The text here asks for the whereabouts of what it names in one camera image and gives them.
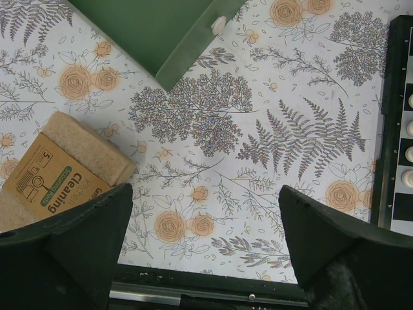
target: sponge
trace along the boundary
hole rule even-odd
[[[94,130],[65,113],[54,113],[42,133],[109,186],[127,182],[136,169],[130,158]],[[0,191],[0,232],[39,220],[17,197]]]

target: floral tablecloth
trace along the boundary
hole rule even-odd
[[[409,9],[248,0],[167,94],[61,2],[0,0],[1,184],[69,113],[137,163],[119,263],[295,283],[279,190],[368,220],[387,27]]]

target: green tray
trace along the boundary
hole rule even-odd
[[[245,0],[68,0],[97,28],[171,90]]]

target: cardboard label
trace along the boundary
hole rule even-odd
[[[39,134],[3,189],[45,219],[98,197],[111,187]]]

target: chess board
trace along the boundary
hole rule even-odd
[[[413,16],[390,23],[372,223],[413,236]]]

